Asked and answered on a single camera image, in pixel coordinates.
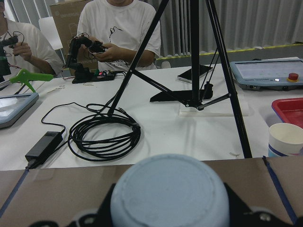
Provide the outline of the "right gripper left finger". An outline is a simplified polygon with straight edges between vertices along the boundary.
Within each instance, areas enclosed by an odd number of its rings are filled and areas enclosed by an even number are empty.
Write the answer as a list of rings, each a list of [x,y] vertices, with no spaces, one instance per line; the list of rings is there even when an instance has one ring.
[[[81,211],[66,227],[113,227],[110,203],[115,185],[114,183],[110,186],[98,209]]]

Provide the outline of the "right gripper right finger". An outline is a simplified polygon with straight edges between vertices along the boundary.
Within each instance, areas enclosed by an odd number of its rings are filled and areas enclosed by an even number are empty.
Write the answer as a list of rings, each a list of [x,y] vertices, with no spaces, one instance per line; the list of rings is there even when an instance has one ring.
[[[248,205],[224,183],[229,200],[231,227],[281,227],[282,221],[265,211],[252,211]]]

